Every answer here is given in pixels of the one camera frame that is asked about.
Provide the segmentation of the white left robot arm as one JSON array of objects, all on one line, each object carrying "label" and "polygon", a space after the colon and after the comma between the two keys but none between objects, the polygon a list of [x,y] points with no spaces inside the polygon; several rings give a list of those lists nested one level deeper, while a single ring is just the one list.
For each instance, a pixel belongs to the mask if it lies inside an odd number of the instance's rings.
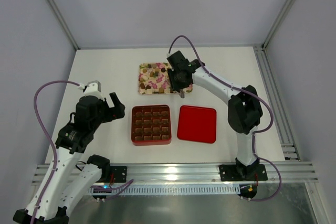
[{"label": "white left robot arm", "polygon": [[89,188],[109,177],[109,159],[91,155],[76,179],[68,183],[98,127],[125,116],[125,106],[116,93],[111,93],[110,97],[113,107],[95,95],[85,95],[79,99],[74,121],[68,122],[58,133],[54,159],[36,195],[26,208],[15,212],[14,222],[68,223],[74,208]]}]

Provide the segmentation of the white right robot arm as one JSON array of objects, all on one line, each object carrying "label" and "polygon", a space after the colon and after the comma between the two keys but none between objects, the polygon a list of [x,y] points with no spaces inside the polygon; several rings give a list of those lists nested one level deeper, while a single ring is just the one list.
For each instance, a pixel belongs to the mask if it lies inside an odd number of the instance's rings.
[{"label": "white right robot arm", "polygon": [[170,55],[167,60],[171,65],[167,72],[173,91],[181,92],[194,84],[228,106],[228,124],[237,135],[236,174],[242,179],[254,177],[260,161],[254,151],[253,132],[258,129],[263,116],[260,102],[254,97],[257,94],[255,88],[234,88],[224,78],[206,70],[197,59],[190,62],[183,56]]}]

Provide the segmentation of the metal tweezers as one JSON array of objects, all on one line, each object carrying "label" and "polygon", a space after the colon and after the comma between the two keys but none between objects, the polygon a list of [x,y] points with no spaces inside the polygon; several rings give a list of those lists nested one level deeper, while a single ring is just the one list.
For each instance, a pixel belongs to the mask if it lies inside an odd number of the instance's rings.
[{"label": "metal tweezers", "polygon": [[181,97],[182,99],[184,99],[184,98],[185,98],[185,93],[184,93],[184,91],[183,91],[182,89],[180,89],[180,90],[179,90],[179,93],[180,93],[180,97]]}]

